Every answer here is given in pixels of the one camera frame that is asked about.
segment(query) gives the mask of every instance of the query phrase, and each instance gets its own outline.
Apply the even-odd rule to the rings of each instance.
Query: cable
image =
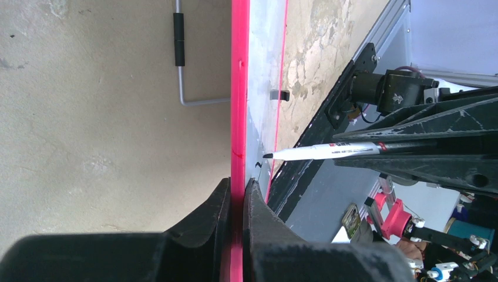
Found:
[[[395,68],[394,70],[395,71],[402,71],[404,69],[420,74],[421,78],[426,78],[426,76],[423,75],[423,73],[420,71],[420,69],[414,68],[413,66],[400,66],[399,68]]]
[[[377,122],[377,121],[381,118],[381,114],[379,114],[379,116],[378,116],[378,117],[377,117],[377,118],[376,118],[373,122],[371,122],[371,121],[369,121],[369,120],[365,119],[365,116],[363,115],[363,114],[364,114],[364,113],[363,113],[363,108],[362,108],[360,105],[357,105],[357,107],[359,108],[359,111],[361,112],[361,118],[362,118],[362,119],[363,119],[363,121],[364,121],[364,122],[366,122],[366,123],[370,123],[370,124],[372,124],[372,123],[376,123],[376,122]]]

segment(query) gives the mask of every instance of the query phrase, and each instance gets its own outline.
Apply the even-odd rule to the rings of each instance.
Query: concrete wall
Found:
[[[229,96],[229,1],[183,11],[188,98]],[[0,2],[0,257],[28,234],[165,230],[229,176],[230,106],[180,105],[172,13]]]

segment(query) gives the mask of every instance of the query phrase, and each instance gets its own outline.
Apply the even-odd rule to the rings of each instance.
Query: black bracket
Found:
[[[337,92],[325,108],[325,115],[334,129],[338,129],[348,111],[351,111],[351,85],[357,73],[372,73],[377,67],[377,54],[373,43],[368,43],[349,72],[338,80]]]

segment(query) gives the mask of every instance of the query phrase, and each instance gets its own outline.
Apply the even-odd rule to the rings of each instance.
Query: marker pen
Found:
[[[263,156],[265,159],[277,160],[323,160],[341,157],[379,155],[385,153],[403,153],[435,148],[435,140],[418,140],[414,142],[340,142],[308,147],[284,149]]]

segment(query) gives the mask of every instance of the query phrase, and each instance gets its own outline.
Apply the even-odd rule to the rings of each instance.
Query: wire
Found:
[[[365,119],[365,116],[363,113],[363,108],[360,105],[357,105],[357,106],[359,108],[359,111],[361,112],[361,118],[363,119],[364,122],[372,124],[372,123],[376,123],[381,118],[381,114],[379,114],[379,116],[373,122],[371,122],[371,121]]]

